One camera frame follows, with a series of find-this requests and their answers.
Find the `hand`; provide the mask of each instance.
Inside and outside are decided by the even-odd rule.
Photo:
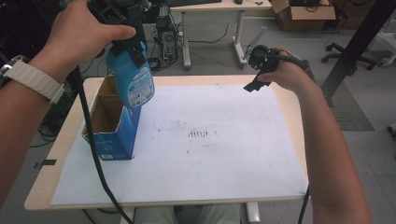
[[[135,35],[133,27],[101,24],[88,10],[87,3],[88,0],[74,0],[58,14],[46,46],[33,60],[34,66],[59,81],[79,63],[98,55],[110,41]]]
[[[279,54],[289,55],[285,49],[280,50]],[[275,72],[265,73],[258,76],[261,82],[276,82],[280,87],[298,94],[301,90],[306,89],[306,85],[315,84],[314,81],[305,73],[305,71],[294,63],[279,61]]]

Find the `wooden table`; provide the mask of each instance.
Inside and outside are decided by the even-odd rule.
[[[171,7],[171,11],[181,12],[184,67],[188,70],[191,69],[189,40],[187,36],[187,24],[191,24],[191,21],[188,21],[187,12],[189,13],[189,17],[195,16],[194,21],[201,25],[213,23],[237,23],[236,35],[233,36],[233,45],[241,66],[244,66],[248,64],[248,62],[244,58],[245,52],[240,43],[243,19],[246,10],[265,10],[271,8],[271,4],[268,0],[262,0],[260,2],[262,2],[262,4],[259,6],[250,1],[243,1],[241,5],[237,5],[233,0],[222,0],[220,3]]]
[[[213,85],[222,84],[247,84],[254,76],[195,76],[195,77],[155,77],[157,86],[180,86],[180,85]],[[85,81],[85,91],[88,104],[94,99],[94,95],[102,83],[102,78],[89,78]],[[304,158],[304,137],[302,129],[299,104],[294,93],[279,88],[275,83],[271,85],[280,105],[283,117],[290,132],[291,141],[295,146],[300,164],[306,176]],[[78,130],[83,122],[83,114],[80,100],[77,98],[69,115],[56,139],[47,159],[56,160],[54,165],[44,165],[35,181],[26,201],[25,208],[28,210],[54,210],[54,209],[80,209],[111,207],[111,204],[83,204],[83,205],[51,205],[51,198],[57,188],[60,174],[63,169],[67,154],[74,144]]]

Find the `paper sheet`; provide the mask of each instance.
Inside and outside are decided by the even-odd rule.
[[[307,187],[271,88],[158,86],[142,107],[134,158],[102,165],[120,203],[243,202]],[[79,134],[51,204],[91,203],[111,201]]]

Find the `blue cardboard box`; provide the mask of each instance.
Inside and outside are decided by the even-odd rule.
[[[106,77],[91,110],[93,138],[99,157],[103,161],[130,160],[141,107],[123,106],[117,95],[114,77]],[[84,127],[83,137],[89,141]]]

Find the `blue spray bottle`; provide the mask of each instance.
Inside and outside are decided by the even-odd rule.
[[[147,48],[142,42],[115,42],[106,56],[106,63],[116,74],[117,92],[126,107],[141,106],[154,95]]]

